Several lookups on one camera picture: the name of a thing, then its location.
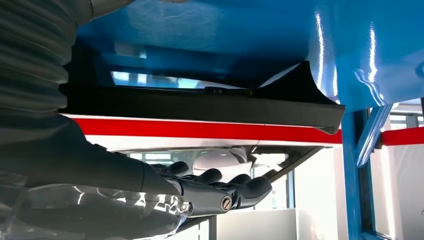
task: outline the robotic hand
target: robotic hand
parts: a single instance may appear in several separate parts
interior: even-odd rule
[[[246,174],[234,177],[228,183],[219,182],[222,174],[211,168],[199,176],[186,175],[189,169],[185,162],[170,166],[152,165],[167,182],[171,183],[189,202],[189,217],[224,214],[229,210],[250,208],[262,201],[272,190],[266,177],[251,179]]]

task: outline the screw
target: screw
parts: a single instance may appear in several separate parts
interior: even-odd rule
[[[189,205],[188,204],[183,204],[183,205],[181,205],[180,209],[181,209],[182,212],[188,211],[189,210]]]
[[[231,204],[232,204],[232,200],[231,200],[230,196],[228,196],[228,195],[224,196],[224,198],[221,201],[222,211],[224,211],[225,213],[228,212],[231,208]]]

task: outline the transparent plastic cover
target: transparent plastic cover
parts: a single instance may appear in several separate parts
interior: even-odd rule
[[[0,240],[163,239],[188,215],[180,196],[25,181],[0,171]]]

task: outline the blue support beam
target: blue support beam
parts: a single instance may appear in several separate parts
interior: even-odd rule
[[[359,173],[355,120],[353,112],[346,112],[341,122],[343,138],[344,184],[346,191],[347,236],[359,240],[362,233]]]
[[[380,129],[384,126],[392,106],[393,104],[384,105],[374,108],[371,111],[356,147],[356,152],[358,154],[356,165],[359,168],[363,167],[370,158],[377,140],[379,139],[381,133]]]
[[[391,109],[374,108],[369,117],[366,111],[347,112],[341,123],[349,240],[389,239],[376,233],[369,159]]]

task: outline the red stripe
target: red stripe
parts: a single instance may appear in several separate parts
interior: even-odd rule
[[[335,135],[309,127],[233,123],[74,118],[86,135],[267,140],[341,144]]]
[[[384,131],[381,135],[386,146],[424,144],[424,127]]]

